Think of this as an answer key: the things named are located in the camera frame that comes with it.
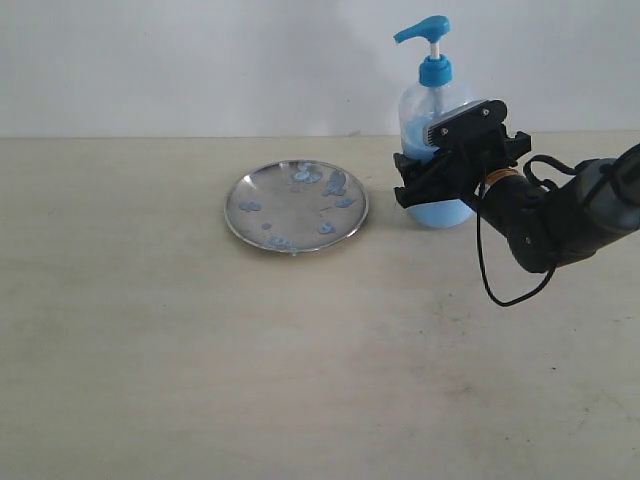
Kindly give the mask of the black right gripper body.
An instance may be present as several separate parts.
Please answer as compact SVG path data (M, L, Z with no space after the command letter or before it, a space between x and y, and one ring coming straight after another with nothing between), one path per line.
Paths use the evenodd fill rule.
M454 137L452 127L432 127L426 139L437 148L428 164L426 198L428 202L461 200L477 210L490 173L515 168L518 160L531 151L531 136L517 131L510 136L506 127Z

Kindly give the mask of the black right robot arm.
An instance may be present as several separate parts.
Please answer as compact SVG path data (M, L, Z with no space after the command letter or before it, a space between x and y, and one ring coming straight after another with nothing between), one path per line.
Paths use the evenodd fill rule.
M403 180L398 203L409 208L460 200L507 241L529 273L546 273L592 257L639 228L639 148L617 158L584 160L574 167L548 155L540 162L568 175L558 186L540 180L531 165L517 165L531 149L524 132L504 126L438 147L428 162L394 156Z

